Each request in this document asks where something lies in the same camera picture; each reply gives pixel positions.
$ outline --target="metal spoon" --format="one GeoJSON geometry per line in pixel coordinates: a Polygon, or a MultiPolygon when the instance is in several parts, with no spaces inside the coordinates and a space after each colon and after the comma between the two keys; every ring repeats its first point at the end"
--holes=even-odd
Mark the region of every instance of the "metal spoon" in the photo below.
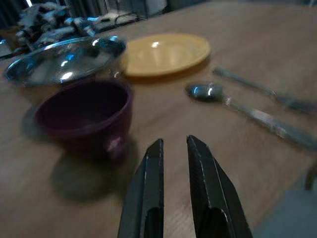
{"type": "Polygon", "coordinates": [[[268,128],[271,132],[282,137],[285,140],[293,141],[310,150],[317,150],[317,138],[309,135],[303,130],[295,128],[291,125],[274,119],[269,114],[245,107],[232,98],[227,97],[220,84],[215,83],[200,83],[191,84],[185,88],[188,95],[194,99],[205,102],[223,102],[226,106],[236,109],[248,117],[259,122],[262,126],[268,128]]]}
{"type": "Polygon", "coordinates": [[[288,108],[299,110],[299,111],[305,112],[305,113],[314,113],[314,112],[316,113],[317,112],[317,102],[299,101],[295,98],[285,96],[282,94],[278,94],[278,93],[274,92],[273,90],[271,90],[265,86],[250,82],[248,80],[245,80],[245,79],[243,79],[243,78],[241,78],[241,77],[239,77],[239,76],[237,76],[237,75],[235,75],[227,70],[221,69],[221,68],[214,68],[213,73],[218,75],[218,76],[227,77],[228,79],[231,79],[232,81],[242,83],[242,84],[249,86],[251,88],[255,88],[266,95],[270,95],[271,98],[273,98],[275,101],[277,101],[278,103],[280,103],[288,108]]]}

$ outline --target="stainless steel bowl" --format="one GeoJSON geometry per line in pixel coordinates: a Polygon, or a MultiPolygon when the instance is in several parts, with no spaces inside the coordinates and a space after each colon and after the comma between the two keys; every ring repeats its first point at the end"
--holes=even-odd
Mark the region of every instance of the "stainless steel bowl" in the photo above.
{"type": "Polygon", "coordinates": [[[39,103],[63,85],[87,76],[117,77],[126,67],[125,49],[117,36],[67,40],[18,59],[4,76],[24,97],[39,103]]]}

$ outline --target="yellow plate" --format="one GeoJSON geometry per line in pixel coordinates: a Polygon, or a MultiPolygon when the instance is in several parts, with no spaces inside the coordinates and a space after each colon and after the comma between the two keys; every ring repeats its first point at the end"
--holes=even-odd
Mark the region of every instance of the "yellow plate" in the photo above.
{"type": "Polygon", "coordinates": [[[189,34],[160,34],[128,43],[125,74],[132,77],[160,76],[188,69],[207,58],[210,45],[189,34]]]}

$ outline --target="table surface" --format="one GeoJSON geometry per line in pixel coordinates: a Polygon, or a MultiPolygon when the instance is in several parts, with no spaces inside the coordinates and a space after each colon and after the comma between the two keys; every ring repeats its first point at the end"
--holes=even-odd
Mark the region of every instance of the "table surface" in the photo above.
{"type": "MultiPolygon", "coordinates": [[[[182,32],[210,41],[211,60],[191,75],[159,84],[134,84],[129,161],[121,168],[74,158],[36,130],[34,108],[0,82],[0,236],[114,238],[121,204],[146,148],[164,139],[164,237],[194,237],[186,135],[209,145],[240,196],[253,228],[315,153],[285,143],[219,104],[191,101],[195,80],[223,84],[239,102],[317,135],[316,119],[212,76],[220,66],[277,91],[316,98],[317,8],[204,3],[116,29],[127,39],[182,32]]],[[[1,63],[1,68],[8,65],[1,63]]]]}

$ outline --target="purple cup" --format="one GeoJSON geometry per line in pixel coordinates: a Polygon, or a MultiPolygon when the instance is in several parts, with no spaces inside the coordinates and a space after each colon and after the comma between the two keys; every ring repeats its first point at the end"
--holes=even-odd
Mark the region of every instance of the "purple cup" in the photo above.
{"type": "Polygon", "coordinates": [[[72,84],[36,111],[36,124],[67,151],[120,161],[131,125],[130,87],[114,80],[72,84]]]}

